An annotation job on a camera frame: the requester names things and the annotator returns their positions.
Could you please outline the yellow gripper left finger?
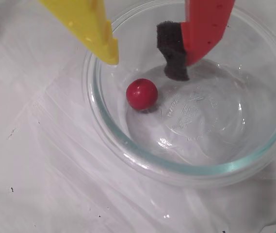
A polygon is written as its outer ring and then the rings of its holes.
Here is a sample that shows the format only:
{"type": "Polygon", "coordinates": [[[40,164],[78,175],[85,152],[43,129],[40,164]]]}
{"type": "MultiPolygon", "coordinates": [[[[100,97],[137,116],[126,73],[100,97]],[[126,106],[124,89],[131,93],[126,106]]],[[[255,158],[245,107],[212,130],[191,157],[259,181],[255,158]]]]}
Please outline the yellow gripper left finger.
{"type": "Polygon", "coordinates": [[[109,65],[118,64],[118,40],[113,37],[103,0],[40,2],[98,59],[109,65]]]}

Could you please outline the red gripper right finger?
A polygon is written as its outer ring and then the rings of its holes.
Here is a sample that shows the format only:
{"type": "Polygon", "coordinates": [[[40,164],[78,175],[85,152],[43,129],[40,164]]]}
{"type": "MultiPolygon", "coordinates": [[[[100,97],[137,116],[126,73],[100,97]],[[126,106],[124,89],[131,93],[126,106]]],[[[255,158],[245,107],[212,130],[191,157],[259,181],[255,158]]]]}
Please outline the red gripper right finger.
{"type": "Polygon", "coordinates": [[[234,7],[233,0],[187,0],[184,22],[157,25],[157,48],[166,60],[165,75],[189,79],[187,68],[199,62],[222,39],[234,7]]]}

